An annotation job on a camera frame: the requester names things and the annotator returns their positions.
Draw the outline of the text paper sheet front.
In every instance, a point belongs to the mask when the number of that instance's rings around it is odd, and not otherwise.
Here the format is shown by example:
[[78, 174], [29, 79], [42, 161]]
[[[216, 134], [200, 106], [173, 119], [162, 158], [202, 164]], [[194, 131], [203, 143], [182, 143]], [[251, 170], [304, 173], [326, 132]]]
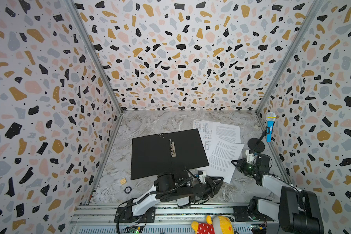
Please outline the text paper sheet front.
[[199, 168], [209, 176], [223, 177], [223, 181], [230, 184], [235, 167], [233, 160], [241, 159], [244, 144], [230, 143], [225, 140], [217, 140], [212, 143], [207, 151], [209, 166]]

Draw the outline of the text paper sheet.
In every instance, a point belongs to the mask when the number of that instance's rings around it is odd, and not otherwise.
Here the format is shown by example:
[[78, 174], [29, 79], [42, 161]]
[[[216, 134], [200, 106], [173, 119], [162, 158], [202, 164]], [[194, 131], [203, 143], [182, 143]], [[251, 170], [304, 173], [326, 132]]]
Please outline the text paper sheet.
[[225, 140], [217, 140], [212, 143], [207, 151], [209, 166], [199, 168], [209, 176], [223, 177], [223, 181], [230, 184], [235, 167], [233, 160], [241, 159], [244, 144], [230, 143]]
[[229, 143], [241, 143], [240, 127], [222, 123], [214, 123], [214, 136]]

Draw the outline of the text paper sheet back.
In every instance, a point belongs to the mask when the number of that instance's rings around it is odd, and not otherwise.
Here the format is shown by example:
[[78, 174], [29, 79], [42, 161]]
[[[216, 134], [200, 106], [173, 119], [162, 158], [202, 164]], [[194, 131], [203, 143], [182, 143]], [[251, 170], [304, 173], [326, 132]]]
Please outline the text paper sheet back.
[[214, 123], [214, 136], [229, 143], [241, 143], [240, 127], [222, 123]]

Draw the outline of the paper sheet with diagram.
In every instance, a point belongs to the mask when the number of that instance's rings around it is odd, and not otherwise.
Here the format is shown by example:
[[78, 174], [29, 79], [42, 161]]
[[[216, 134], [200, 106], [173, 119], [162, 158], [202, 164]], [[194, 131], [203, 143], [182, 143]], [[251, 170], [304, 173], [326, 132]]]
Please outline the paper sheet with diagram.
[[213, 121], [194, 120], [193, 122], [193, 128], [198, 129], [205, 152], [209, 151], [213, 142], [217, 139], [215, 131], [218, 124], [219, 122]]

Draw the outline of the metal binder clip mechanism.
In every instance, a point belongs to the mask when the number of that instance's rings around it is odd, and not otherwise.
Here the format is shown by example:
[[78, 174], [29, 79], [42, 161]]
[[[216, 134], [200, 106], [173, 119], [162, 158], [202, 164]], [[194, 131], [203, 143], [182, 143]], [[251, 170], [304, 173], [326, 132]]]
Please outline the metal binder clip mechanism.
[[175, 149], [175, 143], [171, 139], [170, 141], [170, 152], [171, 152], [171, 157], [175, 158], [176, 157], [176, 149]]

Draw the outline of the orange black binder folder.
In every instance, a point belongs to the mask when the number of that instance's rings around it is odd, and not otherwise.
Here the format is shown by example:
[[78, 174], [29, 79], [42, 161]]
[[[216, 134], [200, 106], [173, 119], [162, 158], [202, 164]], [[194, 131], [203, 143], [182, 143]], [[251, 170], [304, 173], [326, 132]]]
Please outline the orange black binder folder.
[[[175, 143], [175, 158], [171, 157], [170, 139]], [[131, 180], [206, 166], [209, 163], [198, 129], [132, 139]]]

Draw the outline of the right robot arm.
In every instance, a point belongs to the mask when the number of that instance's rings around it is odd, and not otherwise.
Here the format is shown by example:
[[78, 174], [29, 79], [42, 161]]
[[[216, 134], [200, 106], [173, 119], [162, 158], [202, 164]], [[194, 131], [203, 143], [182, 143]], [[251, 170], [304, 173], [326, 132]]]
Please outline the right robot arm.
[[252, 221], [276, 221], [279, 230], [287, 233], [323, 234], [324, 225], [316, 194], [298, 189], [270, 173], [271, 161], [268, 155], [253, 151], [248, 151], [246, 158], [231, 161], [239, 172], [279, 197], [276, 203], [254, 196], [243, 214]]

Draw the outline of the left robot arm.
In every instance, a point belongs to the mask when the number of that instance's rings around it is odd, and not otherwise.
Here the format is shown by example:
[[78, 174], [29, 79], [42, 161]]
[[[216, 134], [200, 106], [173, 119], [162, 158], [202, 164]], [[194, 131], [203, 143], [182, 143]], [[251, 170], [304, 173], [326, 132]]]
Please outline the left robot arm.
[[175, 201], [180, 209], [192, 204], [204, 204], [215, 197], [222, 187], [224, 178], [209, 176], [205, 171], [192, 174], [190, 170], [165, 172], [158, 175], [150, 190], [139, 198], [133, 198], [118, 206], [114, 222], [154, 222], [160, 203]]

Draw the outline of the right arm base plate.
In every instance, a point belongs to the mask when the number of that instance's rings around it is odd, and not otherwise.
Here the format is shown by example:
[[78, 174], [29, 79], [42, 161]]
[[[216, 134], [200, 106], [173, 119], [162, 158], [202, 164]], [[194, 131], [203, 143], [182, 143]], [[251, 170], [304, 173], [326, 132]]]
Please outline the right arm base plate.
[[250, 205], [240, 205], [233, 207], [233, 217], [237, 222], [254, 221], [264, 222], [273, 221], [272, 218], [260, 213], [257, 209], [251, 208]]

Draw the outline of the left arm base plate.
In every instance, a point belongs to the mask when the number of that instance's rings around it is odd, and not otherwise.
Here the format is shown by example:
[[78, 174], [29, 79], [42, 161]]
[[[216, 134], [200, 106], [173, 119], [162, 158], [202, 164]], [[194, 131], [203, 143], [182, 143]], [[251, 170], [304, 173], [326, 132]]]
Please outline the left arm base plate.
[[155, 222], [155, 214], [156, 208], [151, 207], [149, 210], [145, 212], [143, 215], [134, 215], [132, 212], [132, 207], [125, 208], [119, 207], [116, 210], [116, 215], [114, 222], [117, 223], [134, 223], [134, 222], [147, 222], [147, 223], [154, 223]]

